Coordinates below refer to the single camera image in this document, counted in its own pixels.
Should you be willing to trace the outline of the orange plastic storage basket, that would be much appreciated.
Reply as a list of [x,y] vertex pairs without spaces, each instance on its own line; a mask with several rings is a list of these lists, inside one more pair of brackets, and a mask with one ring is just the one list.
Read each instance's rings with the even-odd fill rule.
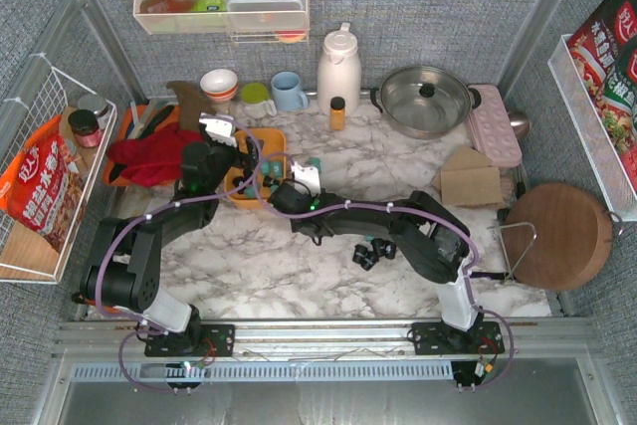
[[254,142],[245,131],[236,131],[234,137],[239,159],[230,168],[223,183],[225,191],[238,188],[229,199],[240,209],[261,208],[256,193],[268,200],[287,177],[285,135],[279,129],[268,127],[253,128],[251,132],[257,138],[262,154],[258,155]]

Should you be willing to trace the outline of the red cloth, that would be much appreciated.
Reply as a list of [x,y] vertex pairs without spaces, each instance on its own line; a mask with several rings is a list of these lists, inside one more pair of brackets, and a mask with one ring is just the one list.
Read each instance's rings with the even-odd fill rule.
[[181,177],[182,152],[186,145],[202,142],[199,132],[181,129],[177,122],[142,139],[122,139],[106,152],[104,182],[112,186],[150,188]]

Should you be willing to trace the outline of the brown cloth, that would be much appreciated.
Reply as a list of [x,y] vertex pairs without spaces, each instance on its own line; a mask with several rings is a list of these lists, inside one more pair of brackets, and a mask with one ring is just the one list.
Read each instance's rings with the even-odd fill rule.
[[181,129],[198,132],[200,114],[214,115],[217,113],[213,103],[196,84],[186,81],[170,81],[166,87],[176,95],[180,107],[179,125]]

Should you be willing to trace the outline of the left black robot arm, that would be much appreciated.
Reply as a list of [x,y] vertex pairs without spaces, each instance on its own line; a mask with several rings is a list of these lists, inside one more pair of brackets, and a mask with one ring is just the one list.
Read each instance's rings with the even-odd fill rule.
[[193,142],[182,150],[181,177],[171,204],[149,219],[103,219],[96,231],[79,297],[102,299],[104,308],[137,313],[152,330],[145,340],[153,352],[186,354],[206,338],[197,308],[174,298],[160,285],[162,248],[210,224],[219,205],[214,196],[239,159],[235,146]]

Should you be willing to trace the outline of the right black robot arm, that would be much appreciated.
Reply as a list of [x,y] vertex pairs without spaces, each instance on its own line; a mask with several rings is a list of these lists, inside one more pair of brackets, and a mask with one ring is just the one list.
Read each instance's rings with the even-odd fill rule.
[[313,196],[305,187],[284,182],[269,203],[291,221],[294,233],[310,237],[317,246],[324,237],[371,237],[371,249],[352,256],[365,271],[379,258],[401,252],[419,276],[436,285],[442,329],[431,345],[454,352],[476,345],[484,315],[474,305],[462,265],[477,249],[469,229],[432,196],[415,190],[394,202],[352,202],[325,191]]

